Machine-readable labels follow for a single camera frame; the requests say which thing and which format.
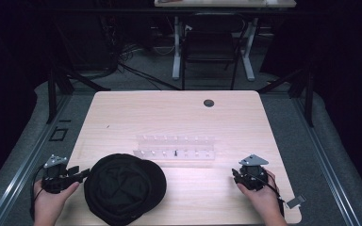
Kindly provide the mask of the black cap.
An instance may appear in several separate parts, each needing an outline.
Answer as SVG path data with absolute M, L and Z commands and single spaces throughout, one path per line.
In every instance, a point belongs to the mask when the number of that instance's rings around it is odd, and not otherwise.
M 126 226 L 140 218 L 160 204 L 166 190 L 159 165 L 126 153 L 100 159 L 84 184 L 90 211 L 109 226 Z

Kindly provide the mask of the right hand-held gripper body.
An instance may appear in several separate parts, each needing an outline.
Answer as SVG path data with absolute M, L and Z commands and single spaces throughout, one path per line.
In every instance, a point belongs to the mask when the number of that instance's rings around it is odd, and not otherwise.
M 269 162 L 255 154 L 251 154 L 239 161 L 241 168 L 238 170 L 248 190 L 260 190 L 268 183 L 268 173 L 263 165 Z

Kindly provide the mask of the person's left hand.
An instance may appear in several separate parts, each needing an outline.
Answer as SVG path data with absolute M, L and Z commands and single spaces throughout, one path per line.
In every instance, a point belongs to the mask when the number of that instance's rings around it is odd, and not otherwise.
M 55 226 L 65 202 L 78 189 L 79 183 L 71 184 L 58 194 L 46 192 L 41 180 L 34 184 L 34 226 Z

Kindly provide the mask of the clear acrylic rack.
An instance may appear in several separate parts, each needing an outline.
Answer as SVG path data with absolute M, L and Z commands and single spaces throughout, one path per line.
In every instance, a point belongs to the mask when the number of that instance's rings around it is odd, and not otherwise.
M 137 136 L 133 155 L 148 160 L 213 160 L 214 137 Z

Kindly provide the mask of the person's right hand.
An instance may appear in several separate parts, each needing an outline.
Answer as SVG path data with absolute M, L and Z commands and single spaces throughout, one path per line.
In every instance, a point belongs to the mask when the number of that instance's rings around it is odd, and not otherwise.
M 270 215 L 281 215 L 281 211 L 278 204 L 278 196 L 272 190 L 275 187 L 275 175 L 267 171 L 268 183 L 270 186 L 264 186 L 258 191 L 248 190 L 241 184 L 237 184 L 239 190 L 248 198 L 256 212 L 262 217 Z

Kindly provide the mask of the aluminium floor rail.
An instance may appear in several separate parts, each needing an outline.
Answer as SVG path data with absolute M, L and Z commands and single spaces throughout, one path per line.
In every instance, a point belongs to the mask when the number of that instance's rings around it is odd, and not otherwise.
M 354 211 L 350 200 L 338 179 L 336 172 L 322 146 L 322 143 L 316 133 L 314 127 L 311 127 L 305 119 L 304 105 L 299 99 L 291 99 L 296 111 L 298 112 L 299 119 L 302 122 L 305 131 L 308 133 L 310 140 L 314 146 L 314 155 L 321 168 L 321 172 L 328 184 L 328 187 L 334 197 L 340 214 L 342 215 L 346 226 L 362 226 L 360 220 Z
M 31 183 L 37 167 L 51 154 L 70 156 L 81 112 L 73 96 L 61 97 L 58 113 L 46 121 L 47 105 L 39 100 L 3 168 L 0 170 L 0 226 L 30 225 Z

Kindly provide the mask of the white-legged desk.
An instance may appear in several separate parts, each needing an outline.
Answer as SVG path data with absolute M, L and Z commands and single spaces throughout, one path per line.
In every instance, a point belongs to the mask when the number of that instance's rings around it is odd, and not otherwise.
M 157 8 L 231 8 L 231 9 L 276 9 L 287 10 L 296 6 L 295 0 L 154 0 Z M 242 62 L 246 77 L 249 81 L 255 80 L 252 64 L 249 58 L 258 18 L 248 23 L 247 42 L 242 49 Z

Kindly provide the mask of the black chair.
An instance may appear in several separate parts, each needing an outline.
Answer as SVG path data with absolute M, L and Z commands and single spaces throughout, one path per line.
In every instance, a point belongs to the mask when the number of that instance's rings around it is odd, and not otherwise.
M 186 87 L 188 63 L 234 65 L 230 89 L 235 86 L 240 48 L 248 23 L 238 13 L 195 13 L 185 18 L 188 29 L 181 48 L 181 87 Z

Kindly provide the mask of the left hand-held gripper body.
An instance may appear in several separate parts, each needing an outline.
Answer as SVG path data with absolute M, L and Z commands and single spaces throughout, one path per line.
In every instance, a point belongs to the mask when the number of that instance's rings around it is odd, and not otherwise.
M 41 187 L 53 194 L 58 194 L 67 189 L 73 182 L 66 170 L 68 159 L 52 154 L 43 165 Z

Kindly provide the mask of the black metal stand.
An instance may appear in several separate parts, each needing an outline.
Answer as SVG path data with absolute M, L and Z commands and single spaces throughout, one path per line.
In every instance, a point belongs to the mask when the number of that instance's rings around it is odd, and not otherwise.
M 108 91 L 108 88 L 104 88 L 88 79 L 87 77 L 66 69 L 62 66 L 55 66 L 52 68 L 48 75 L 48 104 L 49 115 L 48 123 L 51 123 L 58 113 L 58 101 L 57 101 L 57 89 L 59 89 L 64 95 L 72 95 L 74 87 L 70 82 L 70 79 L 75 79 L 89 88 L 95 91 Z
M 314 73 L 312 73 L 309 66 L 298 69 L 285 77 L 278 78 L 257 92 L 260 94 L 267 93 L 286 82 L 291 82 L 288 90 L 290 98 L 300 98 L 304 92 L 304 119 L 310 127 L 313 127 Z

